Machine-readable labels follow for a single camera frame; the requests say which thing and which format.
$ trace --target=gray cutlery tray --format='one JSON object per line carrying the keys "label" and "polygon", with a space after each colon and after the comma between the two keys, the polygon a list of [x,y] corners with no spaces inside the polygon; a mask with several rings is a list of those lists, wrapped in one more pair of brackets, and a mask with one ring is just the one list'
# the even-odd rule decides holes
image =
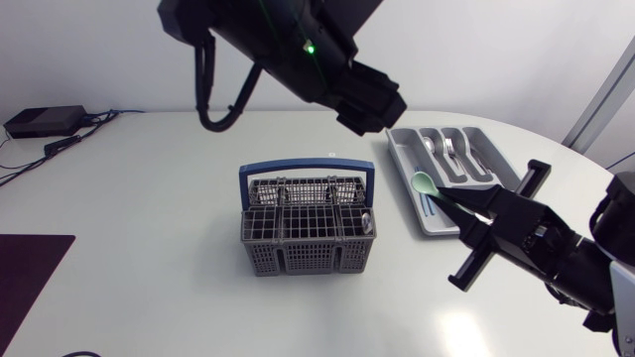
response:
{"label": "gray cutlery tray", "polygon": [[[390,153],[427,235],[458,234],[458,227],[434,207],[431,200],[426,200],[411,187],[410,178],[416,168],[430,175],[439,187],[487,189],[500,183],[513,190],[520,184],[520,178],[503,154],[477,127],[402,127],[387,130],[386,135]],[[426,148],[424,137],[432,139],[434,154]],[[445,138],[452,140],[455,157],[464,170],[447,153]]]}

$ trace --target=black router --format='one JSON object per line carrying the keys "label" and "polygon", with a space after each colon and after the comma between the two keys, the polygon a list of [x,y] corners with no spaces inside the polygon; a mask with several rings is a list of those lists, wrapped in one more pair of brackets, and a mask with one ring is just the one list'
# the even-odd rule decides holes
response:
{"label": "black router", "polygon": [[79,129],[86,111],[81,105],[29,108],[4,124],[15,138],[70,136]]}

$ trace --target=green indicator light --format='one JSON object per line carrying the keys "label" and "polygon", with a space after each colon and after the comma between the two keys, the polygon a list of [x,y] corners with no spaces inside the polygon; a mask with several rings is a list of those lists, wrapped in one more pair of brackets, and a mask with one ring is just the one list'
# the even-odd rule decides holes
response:
{"label": "green indicator light", "polygon": [[316,52],[316,47],[314,46],[314,43],[311,42],[311,40],[309,39],[307,39],[305,44],[302,46],[302,49],[305,50],[305,52],[309,55],[312,55]]}

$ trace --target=green spoon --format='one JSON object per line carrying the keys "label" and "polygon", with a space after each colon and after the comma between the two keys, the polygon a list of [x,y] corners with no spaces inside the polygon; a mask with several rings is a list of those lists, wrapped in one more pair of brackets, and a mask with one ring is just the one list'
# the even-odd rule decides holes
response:
{"label": "green spoon", "polygon": [[435,185],[435,182],[433,181],[433,178],[431,178],[430,175],[426,173],[423,173],[423,172],[415,173],[410,178],[410,184],[418,193],[434,196],[436,198],[444,200],[445,202],[449,204],[452,204],[455,207],[458,207],[464,210],[467,213],[470,213],[470,214],[472,213],[470,210],[466,209],[465,207],[462,207],[459,204],[454,203],[453,201],[445,197],[441,192],[439,192],[439,190],[437,189],[437,186]]}

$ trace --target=white wall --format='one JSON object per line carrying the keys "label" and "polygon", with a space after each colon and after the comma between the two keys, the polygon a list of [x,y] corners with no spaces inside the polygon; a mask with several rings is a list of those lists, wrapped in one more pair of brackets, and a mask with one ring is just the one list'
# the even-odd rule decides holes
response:
{"label": "white wall", "polygon": [[[192,49],[164,34],[159,0],[0,2],[0,121],[24,107],[193,108]],[[480,115],[561,140],[635,34],[632,0],[386,0],[358,59],[412,109]],[[212,108],[250,63],[218,41]],[[268,75],[249,109],[320,109]]]}

